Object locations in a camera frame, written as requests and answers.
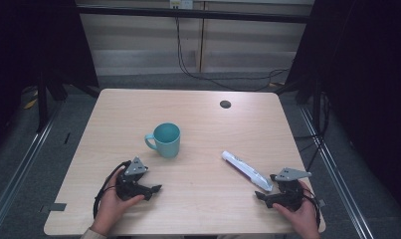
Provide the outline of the white wall power outlet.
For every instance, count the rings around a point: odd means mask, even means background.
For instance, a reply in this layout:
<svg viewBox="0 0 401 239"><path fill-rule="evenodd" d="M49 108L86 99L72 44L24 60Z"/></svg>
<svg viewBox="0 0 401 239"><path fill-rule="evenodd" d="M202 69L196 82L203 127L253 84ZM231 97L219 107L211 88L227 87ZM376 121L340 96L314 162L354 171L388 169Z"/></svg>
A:
<svg viewBox="0 0 401 239"><path fill-rule="evenodd" d="M169 0L169 5L171 9L193 9L193 0Z"/></svg>

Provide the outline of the dark curtain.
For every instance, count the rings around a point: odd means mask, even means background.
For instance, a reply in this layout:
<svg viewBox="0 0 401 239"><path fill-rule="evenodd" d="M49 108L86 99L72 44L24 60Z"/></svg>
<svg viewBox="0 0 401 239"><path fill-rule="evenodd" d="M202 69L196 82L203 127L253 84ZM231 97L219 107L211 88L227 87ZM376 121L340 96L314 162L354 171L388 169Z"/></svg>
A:
<svg viewBox="0 0 401 239"><path fill-rule="evenodd" d="M401 0L314 0L288 81L322 88L401 208Z"/></svg>
<svg viewBox="0 0 401 239"><path fill-rule="evenodd" d="M22 91L99 85L76 0L0 0L0 144Z"/></svg>

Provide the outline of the black horizontal frame bar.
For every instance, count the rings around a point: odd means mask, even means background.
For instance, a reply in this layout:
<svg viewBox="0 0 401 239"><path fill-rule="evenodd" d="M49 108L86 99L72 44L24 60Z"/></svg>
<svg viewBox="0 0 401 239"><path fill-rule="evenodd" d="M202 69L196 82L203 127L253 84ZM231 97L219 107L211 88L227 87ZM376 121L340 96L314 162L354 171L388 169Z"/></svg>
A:
<svg viewBox="0 0 401 239"><path fill-rule="evenodd" d="M162 9L162 8L129 8L112 7L101 5L77 5L77 9L83 14L102 14L119 16L143 16L143 17L174 17L213 20L237 20L255 22L277 22L306 24L312 21L308 16L300 15L277 15L262 13L240 13L208 10L184 10L184 9Z"/></svg>

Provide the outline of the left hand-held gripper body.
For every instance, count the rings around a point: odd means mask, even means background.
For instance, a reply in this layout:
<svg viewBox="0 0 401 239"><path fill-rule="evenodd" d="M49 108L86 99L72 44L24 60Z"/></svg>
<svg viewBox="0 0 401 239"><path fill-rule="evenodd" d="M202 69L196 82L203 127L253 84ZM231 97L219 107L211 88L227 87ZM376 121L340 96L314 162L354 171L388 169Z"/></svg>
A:
<svg viewBox="0 0 401 239"><path fill-rule="evenodd" d="M143 195L146 193L138 180L147 171L147 167L141 162L137 156L125 165L125 169L121 171L115 183L116 194L121 200L129 200L130 198Z"/></svg>

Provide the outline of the beige sleeve cuff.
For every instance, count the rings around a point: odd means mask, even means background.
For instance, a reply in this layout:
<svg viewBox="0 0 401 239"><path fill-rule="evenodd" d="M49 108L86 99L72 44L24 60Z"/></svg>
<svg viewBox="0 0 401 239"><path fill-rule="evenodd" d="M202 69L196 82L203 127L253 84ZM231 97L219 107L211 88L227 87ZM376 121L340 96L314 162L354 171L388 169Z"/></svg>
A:
<svg viewBox="0 0 401 239"><path fill-rule="evenodd" d="M106 236L93 231L91 228L88 228L80 239L106 239Z"/></svg>

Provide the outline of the person's left hand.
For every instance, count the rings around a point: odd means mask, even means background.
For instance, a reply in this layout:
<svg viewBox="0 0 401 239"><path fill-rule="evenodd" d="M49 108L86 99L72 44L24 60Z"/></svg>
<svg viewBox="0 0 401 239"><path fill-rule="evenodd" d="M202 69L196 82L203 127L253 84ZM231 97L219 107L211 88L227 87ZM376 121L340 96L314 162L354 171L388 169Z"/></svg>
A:
<svg viewBox="0 0 401 239"><path fill-rule="evenodd" d="M134 196L128 200L121 200L115 190L116 177L120 169L111 177L100 199L100 206L94 223L90 229L101 236L107 236L114 224L122 217L125 211L144 199L143 195Z"/></svg>

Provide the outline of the person's right hand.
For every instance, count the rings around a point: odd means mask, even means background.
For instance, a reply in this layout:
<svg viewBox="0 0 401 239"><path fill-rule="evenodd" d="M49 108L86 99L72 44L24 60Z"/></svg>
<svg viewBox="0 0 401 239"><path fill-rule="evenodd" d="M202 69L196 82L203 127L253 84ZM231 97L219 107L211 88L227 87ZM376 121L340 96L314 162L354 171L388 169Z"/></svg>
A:
<svg viewBox="0 0 401 239"><path fill-rule="evenodd" d="M273 208L292 224L301 239L320 239L316 210L308 199L301 202L301 207L297 211L291 211L278 203L274 203Z"/></svg>

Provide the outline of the white purple toothpaste tube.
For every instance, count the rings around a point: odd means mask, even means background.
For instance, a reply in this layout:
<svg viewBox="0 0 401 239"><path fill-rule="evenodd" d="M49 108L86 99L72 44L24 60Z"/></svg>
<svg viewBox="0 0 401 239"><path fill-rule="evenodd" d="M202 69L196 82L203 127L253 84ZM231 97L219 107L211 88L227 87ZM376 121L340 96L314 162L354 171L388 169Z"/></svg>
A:
<svg viewBox="0 0 401 239"><path fill-rule="evenodd" d="M259 188L267 192L271 192L273 190L273 185L266 179L266 177L261 175L255 168L247 164L241 158L228 151L223 151L221 153L221 157L231 166L240 171L243 175L247 176L250 181Z"/></svg>

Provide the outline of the yellow floor scrap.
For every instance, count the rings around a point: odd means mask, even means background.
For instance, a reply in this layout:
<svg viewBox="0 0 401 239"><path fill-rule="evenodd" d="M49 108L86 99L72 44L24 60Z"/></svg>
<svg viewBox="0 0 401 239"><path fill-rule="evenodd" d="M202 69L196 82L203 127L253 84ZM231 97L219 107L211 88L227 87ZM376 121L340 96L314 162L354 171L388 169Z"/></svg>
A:
<svg viewBox="0 0 401 239"><path fill-rule="evenodd" d="M31 107L33 107L35 105L35 103L38 100L38 92L35 91L32 95L32 97L25 103L25 105L23 106L24 110L28 110Z"/></svg>

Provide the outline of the metal floor rail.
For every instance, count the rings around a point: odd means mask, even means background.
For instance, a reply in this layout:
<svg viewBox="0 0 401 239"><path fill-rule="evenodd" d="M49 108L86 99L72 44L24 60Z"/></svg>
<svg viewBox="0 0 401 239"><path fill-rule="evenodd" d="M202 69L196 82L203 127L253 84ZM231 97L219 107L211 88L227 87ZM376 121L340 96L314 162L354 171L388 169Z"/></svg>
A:
<svg viewBox="0 0 401 239"><path fill-rule="evenodd" d="M54 105L51 116L47 119L45 125L34 135L30 146L26 150L26 153L23 155L23 157L20 159L16 169L14 170L14 174L10 177L10 179L8 180L8 184L2 191L2 194L0 196L0 227L13 203L15 196L18 193L19 188L21 187L25 177L30 170L30 167L34 163L35 158L44 145L46 138L48 137L51 128L53 127L53 123L63 107L63 104L63 102L58 102Z"/></svg>
<svg viewBox="0 0 401 239"><path fill-rule="evenodd" d="M306 127L313 138L314 144L317 146L322 161L328 171L328 174L337 190L337 193L343 203L343 206L355 228L360 239L375 239L369 224L362 214L357 202L353 198L346 182L338 169L334 158L327 147L324 139L317 135L317 130L312 125L312 116L309 110L301 107L301 115Z"/></svg>

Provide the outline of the teal ceramic cup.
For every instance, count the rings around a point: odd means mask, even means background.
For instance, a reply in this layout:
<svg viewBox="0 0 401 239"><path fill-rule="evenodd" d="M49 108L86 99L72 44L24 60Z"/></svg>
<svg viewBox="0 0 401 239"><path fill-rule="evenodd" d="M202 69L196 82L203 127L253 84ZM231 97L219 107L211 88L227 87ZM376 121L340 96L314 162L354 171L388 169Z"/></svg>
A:
<svg viewBox="0 0 401 239"><path fill-rule="evenodd" d="M172 122L158 125L153 133L144 137L146 145L164 158L174 158L180 148L180 128Z"/></svg>

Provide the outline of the black metal stand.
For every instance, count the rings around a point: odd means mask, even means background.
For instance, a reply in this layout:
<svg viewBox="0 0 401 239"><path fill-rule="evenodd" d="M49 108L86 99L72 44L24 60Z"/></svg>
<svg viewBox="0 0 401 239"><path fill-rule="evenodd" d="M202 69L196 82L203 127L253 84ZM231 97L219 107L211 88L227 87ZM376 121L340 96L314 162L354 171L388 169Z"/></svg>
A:
<svg viewBox="0 0 401 239"><path fill-rule="evenodd" d="M312 137L324 138L328 125L328 112L322 105L323 92L319 77L301 77L294 81L287 81L283 86L275 90L278 96L296 92L295 101L301 107L311 102L311 128Z"/></svg>
<svg viewBox="0 0 401 239"><path fill-rule="evenodd" d="M57 69L53 69L46 74L41 72L37 85L39 111L37 132L41 132L48 125L48 95L51 95L55 101L63 102L68 97L65 86L75 87L93 98L97 98L100 95L98 81L95 81L94 84L87 84L83 80L67 75Z"/></svg>

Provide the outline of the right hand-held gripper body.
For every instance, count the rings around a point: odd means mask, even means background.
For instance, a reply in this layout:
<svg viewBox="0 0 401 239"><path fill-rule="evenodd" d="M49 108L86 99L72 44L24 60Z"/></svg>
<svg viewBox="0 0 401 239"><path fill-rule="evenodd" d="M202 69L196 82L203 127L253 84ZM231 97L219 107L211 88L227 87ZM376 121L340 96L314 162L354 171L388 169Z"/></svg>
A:
<svg viewBox="0 0 401 239"><path fill-rule="evenodd" d="M287 209L297 211L304 199L301 178L311 177L311 173L298 169L284 167L278 174L272 174L271 180L278 185L279 193L273 194L275 203L283 205Z"/></svg>

